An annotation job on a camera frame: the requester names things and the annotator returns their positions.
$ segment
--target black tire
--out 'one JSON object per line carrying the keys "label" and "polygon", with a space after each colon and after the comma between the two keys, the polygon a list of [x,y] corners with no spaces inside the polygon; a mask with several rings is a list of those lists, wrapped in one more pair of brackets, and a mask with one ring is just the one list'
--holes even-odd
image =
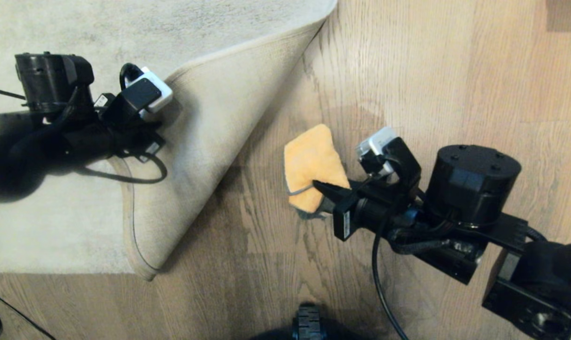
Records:
{"label": "black tire", "polygon": [[304,304],[298,307],[294,319],[295,340],[322,340],[319,308],[315,305]]}

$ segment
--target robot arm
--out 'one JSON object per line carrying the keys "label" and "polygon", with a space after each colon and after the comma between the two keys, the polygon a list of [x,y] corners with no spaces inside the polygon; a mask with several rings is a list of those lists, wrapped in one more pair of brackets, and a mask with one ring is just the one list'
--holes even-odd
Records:
{"label": "robot arm", "polygon": [[335,203],[336,237],[346,241],[359,228],[382,231],[394,252],[464,284],[495,243],[503,251],[482,306],[533,338],[571,339],[571,245],[546,241],[525,220],[502,212],[521,171],[515,159],[482,146],[446,146],[424,193],[421,168],[393,130],[365,140],[357,155],[369,175],[363,183],[350,181],[352,189],[313,183]]}
{"label": "robot arm", "polygon": [[15,58],[29,110],[0,114],[0,202],[28,196],[46,174],[86,172],[114,155],[161,164],[154,157],[165,143],[156,132],[160,123],[145,122],[141,112],[160,110],[172,91],[153,73],[127,64],[121,82],[128,87],[93,103],[94,76],[84,58],[48,52]]}

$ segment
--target black plastic housing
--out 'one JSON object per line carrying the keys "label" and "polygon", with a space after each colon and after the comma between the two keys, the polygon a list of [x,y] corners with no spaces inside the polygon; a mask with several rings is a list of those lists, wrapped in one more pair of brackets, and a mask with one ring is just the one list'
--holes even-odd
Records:
{"label": "black plastic housing", "polygon": [[[23,84],[31,111],[61,112],[76,86],[95,81],[92,66],[85,58],[63,54],[16,54],[17,76]],[[87,90],[83,102],[92,102]]]}
{"label": "black plastic housing", "polygon": [[571,329],[571,244],[530,242],[504,249],[482,306],[540,340],[568,339]]}
{"label": "black plastic housing", "polygon": [[483,226],[497,221],[521,164],[495,149],[450,145],[438,152],[426,191],[439,218]]}

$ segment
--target beige rug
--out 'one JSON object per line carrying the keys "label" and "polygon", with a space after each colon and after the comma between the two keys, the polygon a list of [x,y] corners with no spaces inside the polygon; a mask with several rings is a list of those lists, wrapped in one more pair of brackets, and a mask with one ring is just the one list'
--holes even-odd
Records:
{"label": "beige rug", "polygon": [[[124,62],[166,77],[168,178],[121,185],[70,174],[0,204],[0,272],[138,273],[151,280],[214,191],[336,0],[0,1],[0,88],[22,93],[13,55],[74,53],[93,97],[119,91]],[[21,102],[0,96],[0,112]],[[111,159],[98,170],[154,177]]]}

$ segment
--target orange cloth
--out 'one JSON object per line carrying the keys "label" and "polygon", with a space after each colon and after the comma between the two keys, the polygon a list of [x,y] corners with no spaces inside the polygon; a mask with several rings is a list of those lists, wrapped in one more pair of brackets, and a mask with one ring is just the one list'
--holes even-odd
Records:
{"label": "orange cloth", "polygon": [[286,144],[284,166],[290,204],[301,211],[314,213],[323,199],[313,187],[313,180],[350,188],[331,131],[324,124],[312,127]]}

